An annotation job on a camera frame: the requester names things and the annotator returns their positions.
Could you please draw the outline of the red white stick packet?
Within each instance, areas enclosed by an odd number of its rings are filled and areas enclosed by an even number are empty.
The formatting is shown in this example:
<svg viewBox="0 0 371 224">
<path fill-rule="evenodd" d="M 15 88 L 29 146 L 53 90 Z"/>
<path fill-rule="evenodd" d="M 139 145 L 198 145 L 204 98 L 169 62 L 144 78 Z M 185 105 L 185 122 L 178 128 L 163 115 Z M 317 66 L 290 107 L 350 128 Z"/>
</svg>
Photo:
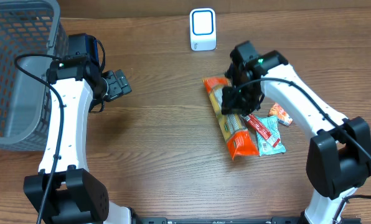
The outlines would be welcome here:
<svg viewBox="0 0 371 224">
<path fill-rule="evenodd" d="M 260 134 L 263 139 L 272 147 L 276 147 L 279 142 L 280 138 L 275 137 L 268 128 L 257 119 L 256 116 L 249 114 L 246 116 L 242 116 L 242 118 L 258 133 Z"/>
</svg>

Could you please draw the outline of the orange noodle packet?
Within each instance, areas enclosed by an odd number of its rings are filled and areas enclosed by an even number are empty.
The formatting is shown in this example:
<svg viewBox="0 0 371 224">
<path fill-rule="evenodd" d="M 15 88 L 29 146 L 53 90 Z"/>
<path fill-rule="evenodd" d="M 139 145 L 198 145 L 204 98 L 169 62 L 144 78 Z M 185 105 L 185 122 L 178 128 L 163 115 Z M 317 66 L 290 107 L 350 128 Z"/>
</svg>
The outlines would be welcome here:
<svg viewBox="0 0 371 224">
<path fill-rule="evenodd" d="M 259 156 L 258 149 L 242 118 L 237 114 L 222 114 L 222 89 L 230 85 L 224 77 L 203 78 L 218 124 L 232 159 L 237 156 Z"/>
</svg>

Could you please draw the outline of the small orange white box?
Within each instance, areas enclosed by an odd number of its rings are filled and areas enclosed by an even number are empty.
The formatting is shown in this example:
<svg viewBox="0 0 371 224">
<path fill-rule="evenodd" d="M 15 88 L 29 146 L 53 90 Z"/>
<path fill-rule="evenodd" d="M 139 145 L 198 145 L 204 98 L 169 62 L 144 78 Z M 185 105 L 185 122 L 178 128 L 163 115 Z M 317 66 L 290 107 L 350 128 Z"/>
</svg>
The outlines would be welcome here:
<svg viewBox="0 0 371 224">
<path fill-rule="evenodd" d="M 293 122 L 293 119 L 290 117 L 290 115 L 287 112 L 285 112 L 285 110 L 278 103 L 275 103 L 270 108 L 268 116 L 276 116 L 278 122 L 285 126 L 290 126 L 291 123 Z"/>
</svg>

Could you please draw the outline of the teal snack packet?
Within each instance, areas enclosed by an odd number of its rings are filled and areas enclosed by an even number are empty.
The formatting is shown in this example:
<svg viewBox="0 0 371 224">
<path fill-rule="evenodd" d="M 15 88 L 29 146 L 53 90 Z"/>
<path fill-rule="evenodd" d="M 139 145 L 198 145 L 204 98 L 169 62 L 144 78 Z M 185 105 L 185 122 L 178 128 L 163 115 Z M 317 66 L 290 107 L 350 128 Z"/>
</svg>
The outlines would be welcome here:
<svg viewBox="0 0 371 224">
<path fill-rule="evenodd" d="M 265 139 L 259 133 L 256 134 L 260 156 L 270 156 L 274 154 L 285 153 L 286 148 L 281 142 L 277 117 L 257 117 L 257 120 L 259 120 L 263 124 L 263 126 L 271 133 L 271 136 L 268 139 Z"/>
</svg>

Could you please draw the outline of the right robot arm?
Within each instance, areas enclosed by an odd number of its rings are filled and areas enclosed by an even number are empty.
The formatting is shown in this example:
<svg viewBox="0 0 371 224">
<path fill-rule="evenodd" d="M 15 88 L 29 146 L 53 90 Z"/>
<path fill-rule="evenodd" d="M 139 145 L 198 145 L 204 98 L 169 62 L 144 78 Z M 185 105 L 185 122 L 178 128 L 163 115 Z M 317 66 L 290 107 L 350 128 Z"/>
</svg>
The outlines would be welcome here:
<svg viewBox="0 0 371 224">
<path fill-rule="evenodd" d="M 360 223 L 342 218 L 346 203 L 371 177 L 371 135 L 361 117 L 349 119 L 331 108 L 299 77 L 278 51 L 259 54 L 251 42 L 231 51 L 222 114 L 249 115 L 265 97 L 278 103 L 309 140 L 306 173 L 314 188 L 299 223 Z"/>
</svg>

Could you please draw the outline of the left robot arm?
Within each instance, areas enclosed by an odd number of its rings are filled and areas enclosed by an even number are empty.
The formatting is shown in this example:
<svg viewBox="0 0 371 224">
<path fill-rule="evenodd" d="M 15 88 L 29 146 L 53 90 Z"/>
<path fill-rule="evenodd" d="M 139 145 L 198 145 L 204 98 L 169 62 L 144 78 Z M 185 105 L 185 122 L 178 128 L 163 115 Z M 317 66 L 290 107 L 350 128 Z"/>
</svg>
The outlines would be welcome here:
<svg viewBox="0 0 371 224">
<path fill-rule="evenodd" d="M 24 193 L 41 223 L 140 223 L 132 208 L 110 201 L 107 188 L 88 171 L 85 143 L 89 112 L 131 93 L 121 70 L 106 71 L 102 43 L 92 35 L 68 38 L 68 53 L 53 56 L 43 81 L 51 94 L 49 132 L 36 175 Z"/>
</svg>

